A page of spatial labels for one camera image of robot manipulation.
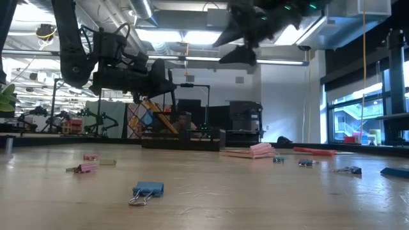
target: wall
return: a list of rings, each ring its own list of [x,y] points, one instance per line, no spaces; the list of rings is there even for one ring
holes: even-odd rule
[[[305,70],[302,66],[261,65],[264,142],[285,136],[302,142]]]
[[[186,83],[185,70],[174,69],[173,82]],[[252,75],[245,70],[213,70],[191,69],[189,75],[195,76],[194,84],[210,85],[210,106],[229,105],[232,100],[252,100]],[[236,77],[244,77],[244,84],[236,84]],[[176,99],[199,99],[201,105],[207,104],[207,88],[181,88],[175,90]],[[157,103],[163,102],[163,96],[152,98]],[[166,103],[171,103],[170,93],[166,94]]]
[[[266,130],[263,141],[276,142],[281,135],[298,143],[327,141],[327,103],[320,85],[324,75],[323,51],[315,52],[309,67],[261,65],[261,104]]]

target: glass wall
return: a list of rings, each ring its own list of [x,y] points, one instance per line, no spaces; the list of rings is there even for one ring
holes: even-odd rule
[[[405,87],[406,87],[406,111],[409,112],[409,61],[404,63]],[[379,116],[386,115],[384,111],[384,99],[390,97],[390,92],[382,92],[383,83],[378,77],[375,81],[370,82],[365,90],[353,90],[357,88],[356,84],[361,85],[362,82],[356,82],[354,85],[348,85],[342,91],[349,92],[349,95],[331,99],[328,105],[328,122],[332,127],[329,128],[330,142],[343,141],[345,137],[360,135],[361,118],[362,118],[362,95],[365,96],[365,104],[363,107],[362,133],[367,135],[373,132],[381,132],[381,140],[385,140],[385,132],[383,121],[377,120]],[[404,132],[404,138],[409,142],[409,131]]]
[[[343,141],[344,137],[360,135],[361,115],[362,102],[334,108],[334,139]],[[368,135],[371,130],[383,133],[383,122],[375,120],[378,116],[383,116],[382,99],[365,102],[362,135]]]

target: person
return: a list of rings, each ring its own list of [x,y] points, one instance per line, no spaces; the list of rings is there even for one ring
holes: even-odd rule
[[[176,129],[176,131],[180,132],[181,130],[185,130],[186,124],[186,115],[179,115],[178,121],[173,123],[172,126]],[[197,130],[197,127],[193,124],[193,122],[190,122],[190,130]]]

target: metal clip handle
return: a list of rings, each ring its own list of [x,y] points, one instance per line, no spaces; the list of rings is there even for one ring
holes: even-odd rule
[[[152,196],[153,196],[153,192],[150,192],[148,195],[146,195],[145,197],[144,197],[144,199],[143,199],[143,202],[137,202],[137,200],[138,200],[138,198],[139,198],[139,192],[140,192],[140,190],[136,193],[136,195],[135,195],[135,197],[134,198],[132,198],[132,199],[130,199],[129,201],[128,201],[128,205],[129,206],[137,206],[137,207],[139,207],[139,206],[146,206],[147,204],[148,204],[148,201],[152,198]]]

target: ceiling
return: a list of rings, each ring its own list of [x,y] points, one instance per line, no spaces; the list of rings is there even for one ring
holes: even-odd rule
[[[316,15],[304,19],[301,30],[295,31],[291,27],[283,29],[277,33],[274,40],[261,43],[261,47],[256,50],[258,57],[260,59],[304,61],[305,52],[293,44],[311,30],[314,31],[299,45],[310,45],[314,49],[334,49],[345,45],[362,34],[360,13],[348,15],[350,11],[347,9],[351,7],[347,7],[349,6],[347,2],[354,3],[354,1],[358,0],[334,0],[335,3],[330,5],[325,12],[325,15],[329,17],[323,18],[321,13],[317,12]],[[29,2],[29,5],[18,6],[4,48],[58,51],[58,38],[44,43],[35,35],[40,24],[55,25],[52,12],[46,6],[38,5],[38,0],[29,0]],[[115,31],[122,23],[133,25],[136,30],[131,32],[126,49],[131,54],[143,51],[147,54],[184,56],[188,52],[189,56],[220,58],[241,43],[238,40],[218,48],[212,47],[212,43],[228,22],[227,0],[218,0],[214,4],[198,0],[153,0],[152,6],[153,17],[143,20],[134,16],[135,12],[130,7],[129,0],[77,0],[76,14],[79,19],[81,18],[81,22],[94,29],[103,27],[106,31]],[[379,24],[387,16],[386,12],[385,15],[373,14],[368,17],[368,29]],[[157,23],[156,27],[153,26],[152,19]],[[190,42],[189,49],[180,43],[185,40]],[[7,68],[8,80],[18,86],[17,93],[20,98],[24,98],[19,112],[36,105],[50,104],[54,79],[60,78],[58,59],[36,59],[25,56],[3,56],[3,59]],[[185,64],[179,61],[168,63],[168,66],[184,68]],[[206,61],[191,61],[189,68],[235,69],[246,71],[249,74],[255,70],[248,65],[219,65]],[[31,73],[37,73],[41,77],[31,80],[29,78]],[[67,85],[62,85],[61,82],[58,84],[60,89],[57,91],[57,111],[77,111],[84,107],[86,100],[96,100],[96,97],[87,89],[90,82],[81,90],[72,89]],[[121,92],[109,90],[105,91],[103,97],[132,101],[130,95],[122,95]]]

